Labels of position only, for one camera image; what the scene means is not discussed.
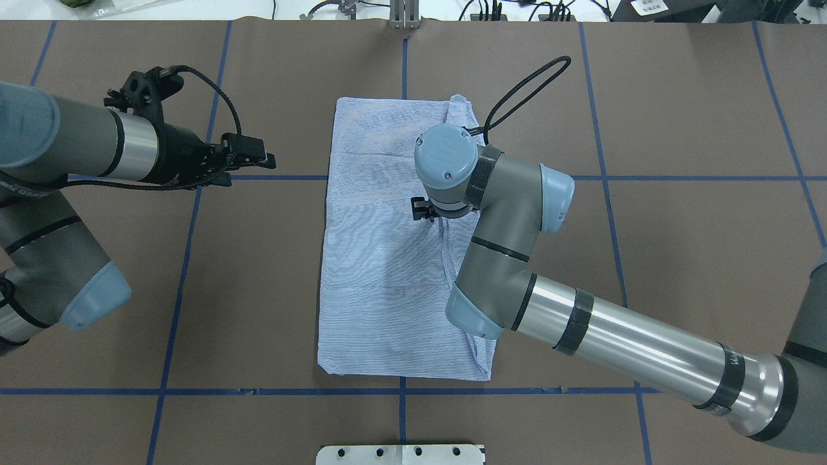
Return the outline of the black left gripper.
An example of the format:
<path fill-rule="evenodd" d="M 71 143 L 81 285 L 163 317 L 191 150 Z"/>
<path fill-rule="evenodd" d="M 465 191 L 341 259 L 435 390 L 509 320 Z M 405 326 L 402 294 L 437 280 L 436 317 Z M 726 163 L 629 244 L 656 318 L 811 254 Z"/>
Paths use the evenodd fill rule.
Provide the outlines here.
<path fill-rule="evenodd" d="M 219 142 L 202 141 L 192 130 L 166 123 L 163 101 L 184 86 L 183 73 L 192 74 L 228 106 L 235 132 Z M 259 138 L 246 136 L 227 94 L 193 67 L 156 67 L 133 71 L 120 89 L 109 89 L 105 106 L 118 127 L 118 152 L 105 177 L 157 185 L 158 189 L 193 189 L 204 185 L 231 186 L 230 171 L 244 167 L 274 170 L 277 159 Z"/>

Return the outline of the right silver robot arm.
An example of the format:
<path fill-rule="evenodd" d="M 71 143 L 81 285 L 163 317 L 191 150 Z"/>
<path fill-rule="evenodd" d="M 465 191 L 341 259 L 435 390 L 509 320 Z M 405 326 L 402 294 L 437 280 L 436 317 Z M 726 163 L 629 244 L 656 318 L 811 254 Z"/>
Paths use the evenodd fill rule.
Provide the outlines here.
<path fill-rule="evenodd" d="M 415 220 L 478 221 L 447 298 L 447 320 L 496 340 L 505 330 L 606 367 L 726 420 L 754 442 L 825 453 L 825 256 L 782 353 L 750 355 L 531 270 L 538 236 L 561 229 L 575 180 L 480 145 L 481 129 L 440 123 L 414 147 L 425 197 Z"/>

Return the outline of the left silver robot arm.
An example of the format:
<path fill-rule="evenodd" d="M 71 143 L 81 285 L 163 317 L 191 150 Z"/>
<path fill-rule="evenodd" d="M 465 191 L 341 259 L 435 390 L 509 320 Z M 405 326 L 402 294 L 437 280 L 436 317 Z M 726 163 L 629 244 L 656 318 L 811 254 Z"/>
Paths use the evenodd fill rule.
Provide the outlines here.
<path fill-rule="evenodd" d="M 163 101 L 198 77 L 228 106 L 235 130 L 215 143 L 166 123 Z M 273 170 L 275 155 L 245 135 L 230 98 L 188 65 L 132 72 L 100 107 L 2 83 L 2 354 L 61 324 L 86 329 L 132 288 L 63 193 L 80 186 L 189 191 L 231 186 L 231 171 Z"/>

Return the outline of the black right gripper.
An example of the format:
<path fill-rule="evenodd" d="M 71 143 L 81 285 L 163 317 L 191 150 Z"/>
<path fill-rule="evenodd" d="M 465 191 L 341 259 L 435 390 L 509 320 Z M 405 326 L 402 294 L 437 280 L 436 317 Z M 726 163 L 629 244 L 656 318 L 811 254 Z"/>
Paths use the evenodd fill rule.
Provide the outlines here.
<path fill-rule="evenodd" d="M 440 217 L 432 202 L 420 196 L 411 197 L 411 212 L 414 221 L 428 220 L 433 223 L 435 218 Z"/>

